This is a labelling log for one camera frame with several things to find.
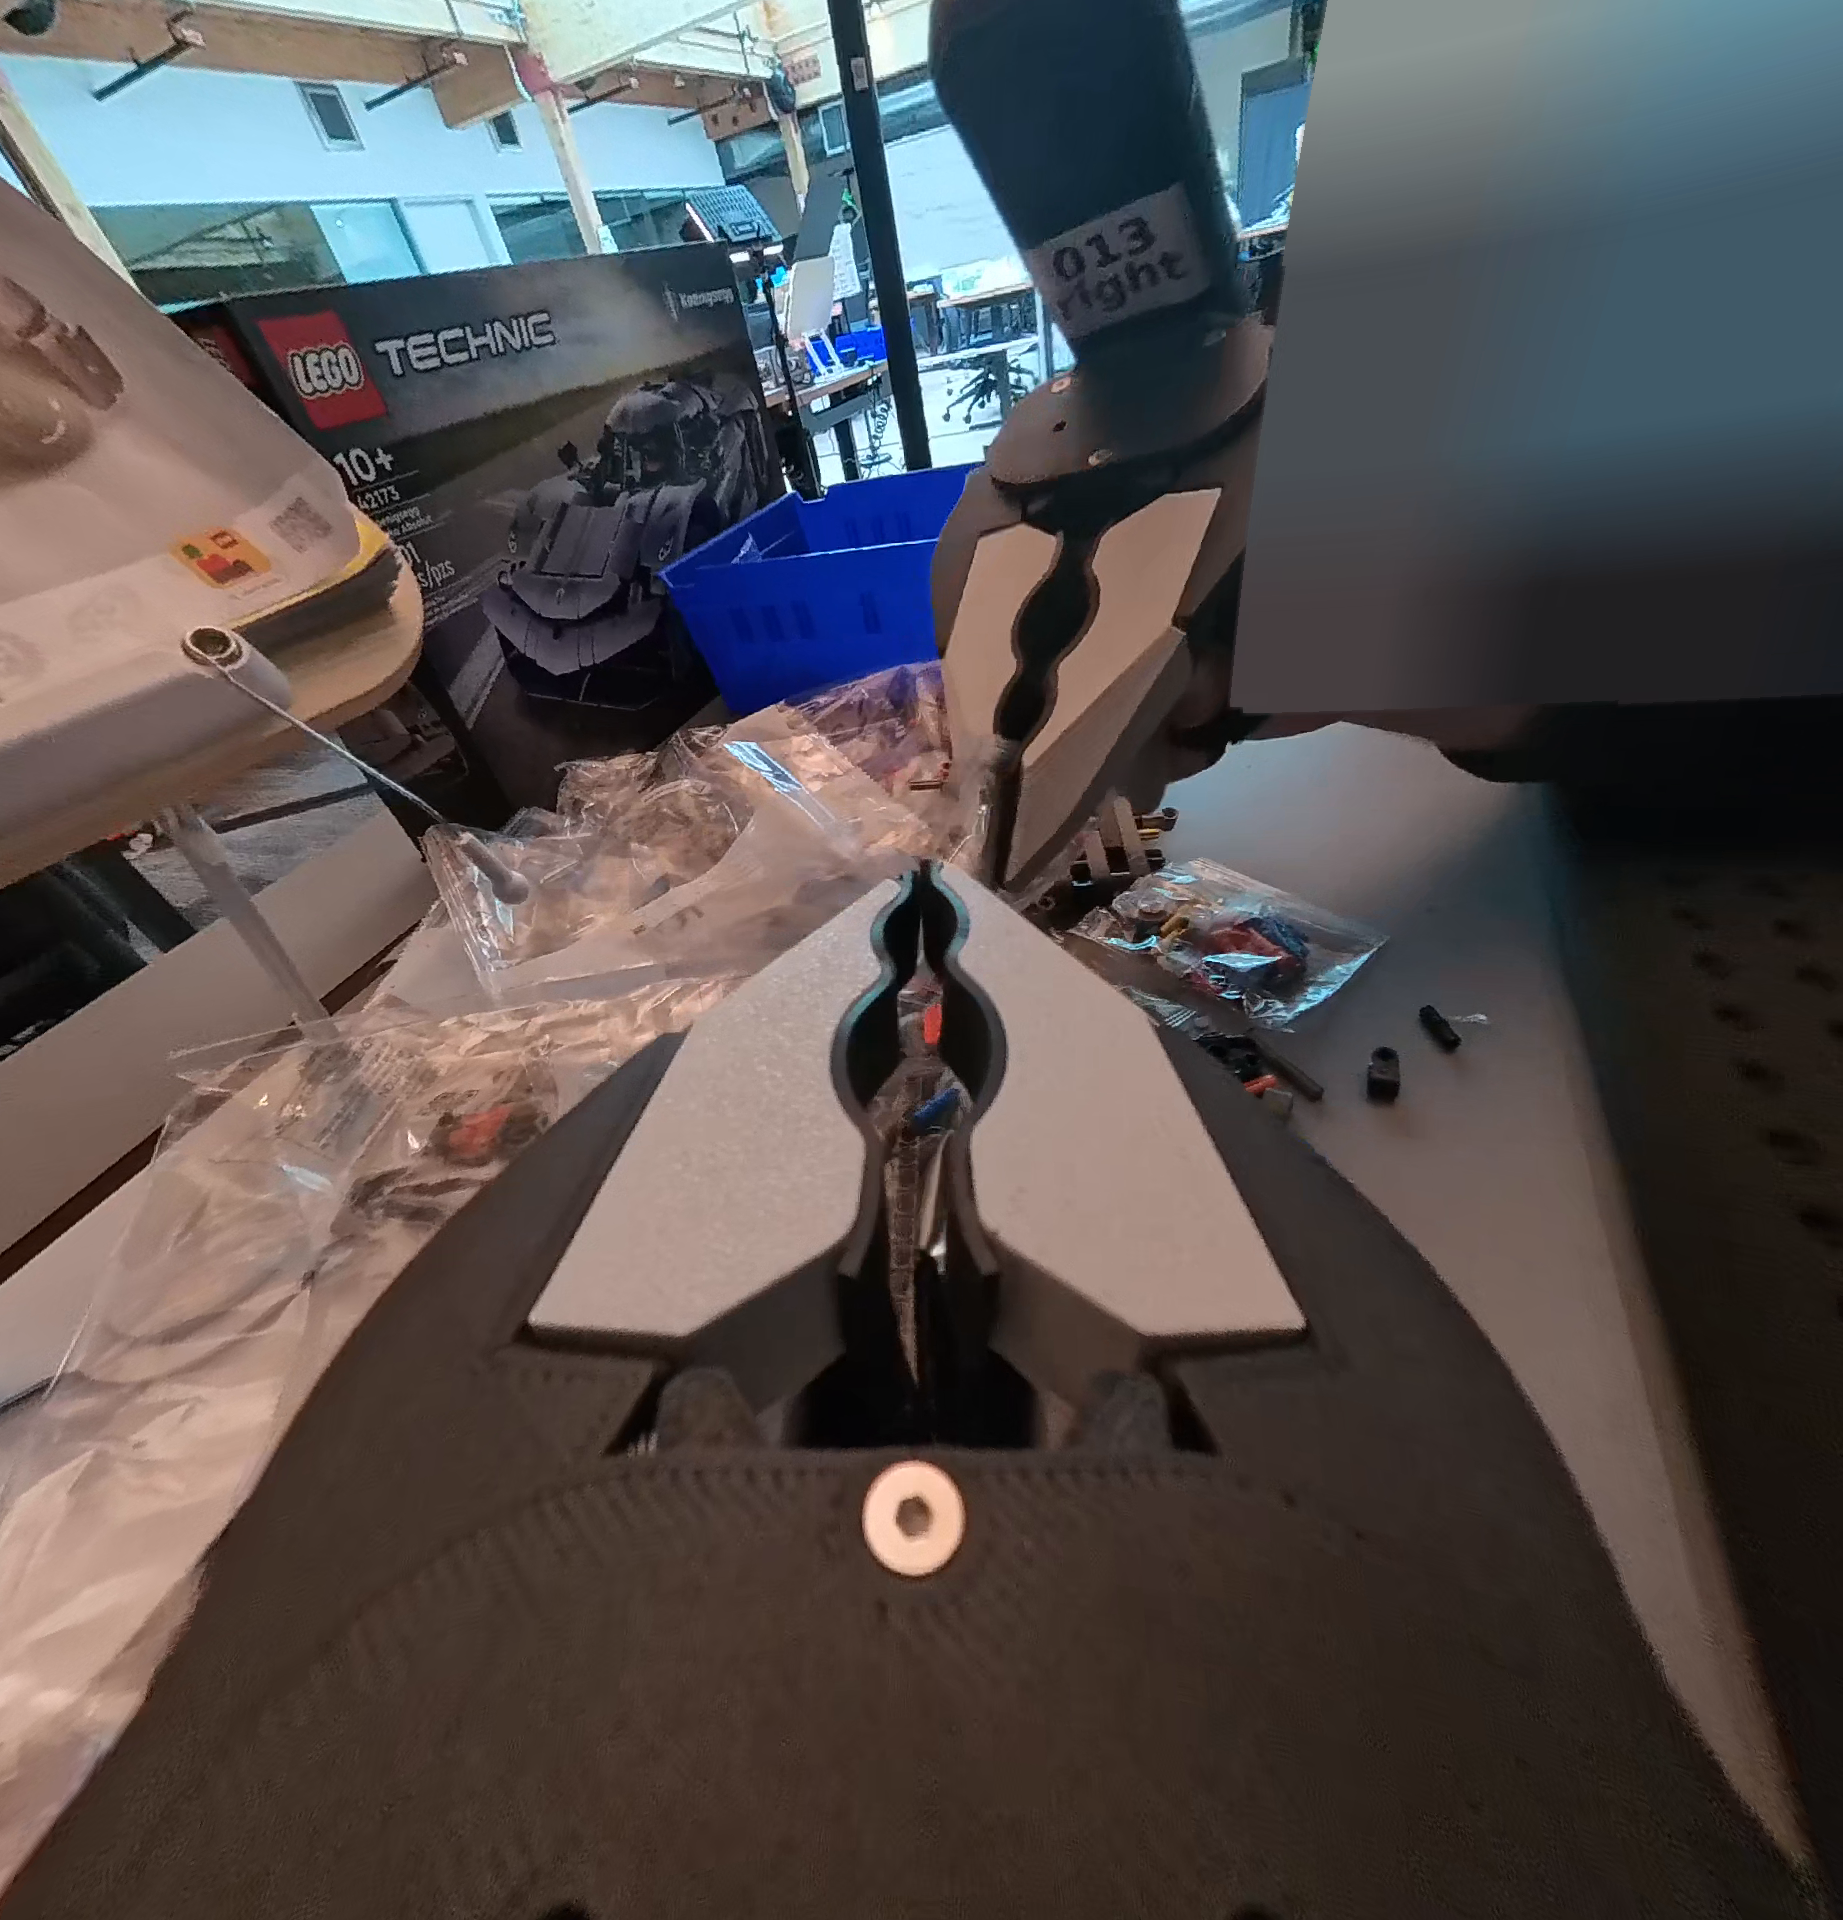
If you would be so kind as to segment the clear bag of pieces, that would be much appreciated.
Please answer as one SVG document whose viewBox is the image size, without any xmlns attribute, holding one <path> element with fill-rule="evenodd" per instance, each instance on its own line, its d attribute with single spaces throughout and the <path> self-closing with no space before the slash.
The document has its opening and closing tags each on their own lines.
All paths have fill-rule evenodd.
<svg viewBox="0 0 1843 1920">
<path fill-rule="evenodd" d="M 663 1079 L 673 1100 L 667 1281 L 695 1367 L 775 1402 L 885 1338 L 885 1089 L 915 980 L 943 989 L 959 886 L 945 828 L 769 714 L 723 750 L 811 828 L 847 903 L 719 1003 Z"/>
</svg>

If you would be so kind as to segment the person's right forearm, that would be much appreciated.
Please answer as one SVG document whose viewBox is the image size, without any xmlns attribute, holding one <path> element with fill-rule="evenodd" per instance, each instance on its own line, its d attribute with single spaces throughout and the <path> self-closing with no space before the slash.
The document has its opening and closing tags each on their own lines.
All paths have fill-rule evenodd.
<svg viewBox="0 0 1843 1920">
<path fill-rule="evenodd" d="M 1843 695 L 1542 706 L 1442 756 L 1600 838 L 1843 847 Z"/>
</svg>

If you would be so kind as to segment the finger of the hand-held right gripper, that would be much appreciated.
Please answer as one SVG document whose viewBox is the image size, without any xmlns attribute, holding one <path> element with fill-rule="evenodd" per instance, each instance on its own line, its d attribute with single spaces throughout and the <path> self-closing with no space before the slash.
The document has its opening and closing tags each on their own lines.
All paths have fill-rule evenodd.
<svg viewBox="0 0 1843 1920">
<path fill-rule="evenodd" d="M 1103 807 L 1147 804 L 1189 690 L 1181 602 L 1219 491 L 1163 493 L 1089 544 L 1053 543 L 1015 619 L 995 708 L 993 886 L 1021 889 Z"/>
<path fill-rule="evenodd" d="M 983 534 L 941 660 L 955 774 L 979 802 L 977 873 L 989 886 L 1009 886 L 1027 851 L 1029 750 L 1051 714 L 1063 644 L 1051 619 L 1069 596 L 1063 549 L 1029 524 Z"/>
</svg>

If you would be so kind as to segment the black lego set box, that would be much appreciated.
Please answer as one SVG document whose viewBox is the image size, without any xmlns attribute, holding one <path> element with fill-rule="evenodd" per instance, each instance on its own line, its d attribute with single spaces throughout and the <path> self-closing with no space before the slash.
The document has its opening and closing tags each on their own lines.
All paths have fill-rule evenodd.
<svg viewBox="0 0 1843 1920">
<path fill-rule="evenodd" d="M 681 245 L 173 316 L 337 471 L 419 592 L 405 695 L 345 745 L 501 828 L 715 700 L 665 572 L 785 491 L 729 253 Z"/>
</svg>

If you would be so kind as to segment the black vertical post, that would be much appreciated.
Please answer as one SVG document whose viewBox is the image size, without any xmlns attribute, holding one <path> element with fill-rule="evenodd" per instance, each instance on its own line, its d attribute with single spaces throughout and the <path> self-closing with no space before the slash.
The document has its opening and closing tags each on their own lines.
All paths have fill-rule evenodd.
<svg viewBox="0 0 1843 1920">
<path fill-rule="evenodd" d="M 827 3 L 827 15 L 857 198 L 867 226 L 869 266 L 885 335 L 887 393 L 893 405 L 903 469 L 907 475 L 915 475 L 933 467 L 933 452 L 909 323 L 907 283 L 885 164 L 883 121 L 867 42 L 865 6 L 861 3 Z"/>
</svg>

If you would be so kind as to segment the dark perforated panel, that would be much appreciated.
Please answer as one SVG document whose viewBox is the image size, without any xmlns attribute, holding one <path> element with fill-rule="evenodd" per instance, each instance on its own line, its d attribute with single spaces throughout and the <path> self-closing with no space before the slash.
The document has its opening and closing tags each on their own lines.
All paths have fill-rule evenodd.
<svg viewBox="0 0 1843 1920">
<path fill-rule="evenodd" d="M 1843 820 L 1584 796 L 1550 818 L 1568 991 L 1843 1913 Z"/>
</svg>

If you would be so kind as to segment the grey lego chassis assembly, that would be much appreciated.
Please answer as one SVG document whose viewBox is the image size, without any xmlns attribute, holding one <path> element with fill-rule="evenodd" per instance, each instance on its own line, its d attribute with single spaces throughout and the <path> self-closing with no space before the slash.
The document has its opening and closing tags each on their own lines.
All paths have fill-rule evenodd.
<svg viewBox="0 0 1843 1920">
<path fill-rule="evenodd" d="M 1109 792 L 1077 832 L 1065 883 L 1091 896 L 1129 891 L 1167 865 L 1163 840 L 1175 825 L 1173 807 L 1141 812 L 1123 795 Z"/>
</svg>

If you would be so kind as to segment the beige book stand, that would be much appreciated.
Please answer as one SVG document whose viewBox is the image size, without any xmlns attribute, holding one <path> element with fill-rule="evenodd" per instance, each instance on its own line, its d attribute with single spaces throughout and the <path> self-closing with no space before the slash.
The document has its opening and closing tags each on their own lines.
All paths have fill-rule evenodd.
<svg viewBox="0 0 1843 1920">
<path fill-rule="evenodd" d="M 277 671 L 293 712 L 333 725 L 397 690 L 419 649 L 399 554 L 355 516 L 381 538 L 361 572 L 261 619 L 211 626 L 239 633 Z M 275 721 L 191 665 L 181 640 L 101 675 L 75 708 L 0 710 L 0 889 L 203 795 L 277 743 Z"/>
</svg>

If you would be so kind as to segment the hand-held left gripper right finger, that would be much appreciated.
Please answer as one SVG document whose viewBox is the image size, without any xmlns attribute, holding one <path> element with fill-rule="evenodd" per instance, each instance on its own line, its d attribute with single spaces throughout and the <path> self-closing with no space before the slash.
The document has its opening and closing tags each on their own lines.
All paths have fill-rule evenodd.
<svg viewBox="0 0 1843 1920">
<path fill-rule="evenodd" d="M 921 871 L 921 957 L 965 1113 L 941 1155 L 925 1405 L 949 1447 L 1027 1447 L 1031 1400 L 1307 1335 L 1163 1034 L 969 876 Z"/>
</svg>

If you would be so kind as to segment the small clear bag coloured pins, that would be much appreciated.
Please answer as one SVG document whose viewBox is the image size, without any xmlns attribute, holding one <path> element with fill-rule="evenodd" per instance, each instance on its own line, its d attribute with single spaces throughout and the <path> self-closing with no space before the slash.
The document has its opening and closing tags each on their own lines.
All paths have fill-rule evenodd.
<svg viewBox="0 0 1843 1920">
<path fill-rule="evenodd" d="M 1173 989 L 1285 1031 L 1365 971 L 1387 934 L 1221 863 L 1165 863 L 1087 906 L 1073 939 L 1131 969 L 1145 995 Z"/>
</svg>

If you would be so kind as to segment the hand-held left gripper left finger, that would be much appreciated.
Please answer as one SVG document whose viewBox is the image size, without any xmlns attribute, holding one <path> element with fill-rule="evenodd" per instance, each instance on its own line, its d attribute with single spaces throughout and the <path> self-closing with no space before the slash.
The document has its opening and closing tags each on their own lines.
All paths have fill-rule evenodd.
<svg viewBox="0 0 1843 1920">
<path fill-rule="evenodd" d="M 525 1314 L 529 1353 L 727 1376 L 817 1447 L 921 1438 L 875 1104 L 923 879 L 873 885 L 675 1041 Z"/>
</svg>

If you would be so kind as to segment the blue plastic bin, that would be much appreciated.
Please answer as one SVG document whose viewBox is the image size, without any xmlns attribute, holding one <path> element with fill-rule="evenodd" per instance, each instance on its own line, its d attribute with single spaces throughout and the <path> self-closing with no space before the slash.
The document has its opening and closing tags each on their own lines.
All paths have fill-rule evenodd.
<svg viewBox="0 0 1843 1920">
<path fill-rule="evenodd" d="M 973 464 L 771 500 L 661 583 L 733 717 L 935 660 L 933 546 Z"/>
</svg>

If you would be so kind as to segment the clear bag of lego wheels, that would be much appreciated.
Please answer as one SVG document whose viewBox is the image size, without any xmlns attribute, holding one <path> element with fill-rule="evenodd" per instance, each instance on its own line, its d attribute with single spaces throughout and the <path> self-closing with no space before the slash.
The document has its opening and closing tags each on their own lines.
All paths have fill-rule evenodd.
<svg viewBox="0 0 1843 1920">
<path fill-rule="evenodd" d="M 0 1492 L 0 1791 L 103 1741 L 287 1418 L 385 1285 L 651 1029 L 357 1023 L 205 1068 Z"/>
</svg>

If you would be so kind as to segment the clear bag with white label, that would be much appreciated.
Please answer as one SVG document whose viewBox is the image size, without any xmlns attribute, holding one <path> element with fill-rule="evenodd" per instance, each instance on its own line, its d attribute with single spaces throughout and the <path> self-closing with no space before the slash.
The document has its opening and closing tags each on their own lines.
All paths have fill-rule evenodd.
<svg viewBox="0 0 1843 1920">
<path fill-rule="evenodd" d="M 495 1005 L 613 996 L 767 964 L 955 835 L 937 685 L 893 671 L 655 749 L 571 761 L 557 804 L 483 837 L 507 906 L 435 828 L 421 851 Z"/>
</svg>

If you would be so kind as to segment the lego instruction booklet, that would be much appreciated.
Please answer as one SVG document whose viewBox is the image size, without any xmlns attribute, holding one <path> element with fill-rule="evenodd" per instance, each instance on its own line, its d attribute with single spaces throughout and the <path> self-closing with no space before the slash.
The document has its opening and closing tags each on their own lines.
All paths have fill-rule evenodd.
<svg viewBox="0 0 1843 1920">
<path fill-rule="evenodd" d="M 0 181 L 0 710 L 371 564 L 331 464 Z"/>
</svg>

